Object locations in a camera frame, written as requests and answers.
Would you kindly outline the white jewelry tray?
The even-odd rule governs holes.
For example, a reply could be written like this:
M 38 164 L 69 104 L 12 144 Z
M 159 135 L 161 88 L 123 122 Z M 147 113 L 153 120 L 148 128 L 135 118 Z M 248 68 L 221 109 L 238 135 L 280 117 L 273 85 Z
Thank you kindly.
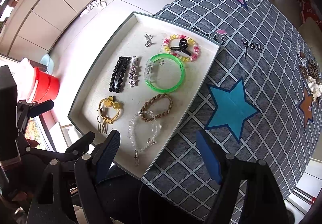
M 145 34 L 153 36 L 151 47 L 145 47 Z M 168 105 L 172 105 L 172 108 L 168 115 L 158 119 L 162 127 L 156 143 L 135 156 L 134 147 L 128 136 L 129 123 L 131 120 L 135 122 L 134 138 L 137 145 L 142 147 L 152 136 L 152 125 L 137 118 L 136 114 L 145 102 L 157 94 L 146 85 L 143 79 L 145 65 L 148 59 L 162 53 L 163 41 L 171 35 L 184 35 L 191 38 L 199 47 L 200 54 L 195 61 L 184 63 L 185 80 L 176 91 L 170 93 L 171 100 L 161 99 L 151 106 L 154 114 L 163 112 Z M 137 85 L 131 88 L 129 78 L 126 77 L 122 91 L 114 94 L 115 100 L 121 104 L 120 113 L 107 109 L 106 114 L 116 116 L 115 122 L 108 126 L 108 130 L 118 130 L 121 136 L 121 144 L 114 159 L 115 164 L 140 179 L 147 173 L 179 127 L 200 90 L 218 50 L 217 42 L 193 29 L 156 16 L 134 12 L 119 26 L 98 54 L 82 81 L 68 117 L 80 133 L 95 133 L 94 144 L 104 142 L 106 135 L 98 131 L 99 103 L 102 99 L 111 96 L 109 83 L 118 58 L 136 56 L 138 58 Z

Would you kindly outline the small silver hair clip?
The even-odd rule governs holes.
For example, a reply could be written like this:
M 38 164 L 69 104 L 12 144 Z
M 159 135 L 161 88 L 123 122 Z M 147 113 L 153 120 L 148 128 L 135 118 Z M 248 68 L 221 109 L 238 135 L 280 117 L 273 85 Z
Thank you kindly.
M 144 38 L 145 38 L 145 40 L 146 40 L 146 42 L 145 42 L 145 47 L 151 47 L 151 46 L 153 45 L 153 42 L 152 42 L 152 38 L 153 38 L 153 36 L 152 36 L 152 35 L 150 35 L 150 34 L 145 34 L 145 35 L 144 35 Z

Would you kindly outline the green plastic bangle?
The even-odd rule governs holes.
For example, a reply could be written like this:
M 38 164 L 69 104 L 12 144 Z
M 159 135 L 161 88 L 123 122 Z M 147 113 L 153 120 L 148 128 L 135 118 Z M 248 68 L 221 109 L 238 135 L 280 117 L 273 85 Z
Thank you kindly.
M 146 85 L 158 93 L 176 91 L 186 77 L 184 64 L 175 56 L 160 53 L 147 60 L 143 79 Z

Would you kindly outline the silver rhinestone hair clip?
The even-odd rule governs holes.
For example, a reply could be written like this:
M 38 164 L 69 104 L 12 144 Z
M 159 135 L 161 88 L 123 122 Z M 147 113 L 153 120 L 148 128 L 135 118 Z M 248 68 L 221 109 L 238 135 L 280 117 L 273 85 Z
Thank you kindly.
M 138 78 L 137 63 L 138 63 L 138 58 L 136 56 L 133 56 L 132 64 L 129 69 L 129 85 L 131 88 L 137 85 L 137 78 Z

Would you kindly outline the white polka dot scrunchie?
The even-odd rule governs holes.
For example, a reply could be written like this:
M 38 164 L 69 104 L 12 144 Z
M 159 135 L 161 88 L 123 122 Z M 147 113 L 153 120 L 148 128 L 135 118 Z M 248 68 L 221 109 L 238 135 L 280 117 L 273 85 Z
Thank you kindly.
M 319 84 L 316 79 L 314 79 L 311 76 L 308 76 L 307 78 L 307 86 L 310 89 L 310 92 L 312 93 L 312 96 L 314 98 L 319 98 L 321 97 L 321 83 Z

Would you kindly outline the beige wooden hair clip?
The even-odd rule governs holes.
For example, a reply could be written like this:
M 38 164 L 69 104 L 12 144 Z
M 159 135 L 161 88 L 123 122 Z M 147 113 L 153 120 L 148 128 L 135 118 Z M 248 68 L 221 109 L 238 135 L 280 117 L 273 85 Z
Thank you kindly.
M 97 122 L 98 122 L 98 131 L 102 134 L 107 134 L 107 122 L 104 116 L 98 115 L 97 116 Z

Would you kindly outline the black beaded hair clip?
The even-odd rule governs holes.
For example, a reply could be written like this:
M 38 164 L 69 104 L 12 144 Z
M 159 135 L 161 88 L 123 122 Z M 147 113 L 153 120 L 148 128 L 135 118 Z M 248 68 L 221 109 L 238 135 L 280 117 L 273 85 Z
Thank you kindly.
M 121 56 L 118 58 L 118 61 L 111 75 L 109 92 L 120 93 L 122 91 L 124 77 L 130 61 L 131 57 L 129 56 Z

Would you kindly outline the leopard print scrunchie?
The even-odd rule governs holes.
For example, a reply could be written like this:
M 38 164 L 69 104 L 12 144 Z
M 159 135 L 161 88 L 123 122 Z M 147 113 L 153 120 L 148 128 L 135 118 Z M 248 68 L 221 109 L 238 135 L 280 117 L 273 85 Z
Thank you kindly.
M 308 60 L 307 68 L 308 68 L 309 75 L 312 78 L 314 78 L 314 79 L 320 78 L 318 66 L 313 60 Z

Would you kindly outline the grey checked star tablecloth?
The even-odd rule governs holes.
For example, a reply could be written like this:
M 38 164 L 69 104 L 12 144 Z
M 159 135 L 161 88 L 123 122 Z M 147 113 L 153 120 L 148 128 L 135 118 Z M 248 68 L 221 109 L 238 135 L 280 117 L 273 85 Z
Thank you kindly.
M 146 186 L 204 221 L 218 195 L 196 146 L 205 129 L 239 160 L 263 159 L 282 196 L 301 179 L 321 134 L 296 46 L 315 62 L 288 18 L 268 0 L 175 0 L 157 16 L 194 29 L 220 46 L 177 132 L 143 177 Z

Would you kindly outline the red bucket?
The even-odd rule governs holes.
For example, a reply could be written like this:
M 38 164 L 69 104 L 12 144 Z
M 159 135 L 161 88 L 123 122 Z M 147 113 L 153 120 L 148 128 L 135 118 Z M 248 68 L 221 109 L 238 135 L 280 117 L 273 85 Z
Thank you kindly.
M 43 103 L 48 100 L 55 100 L 60 90 L 59 79 L 50 74 L 42 72 L 38 67 L 33 69 L 33 84 L 26 102 Z

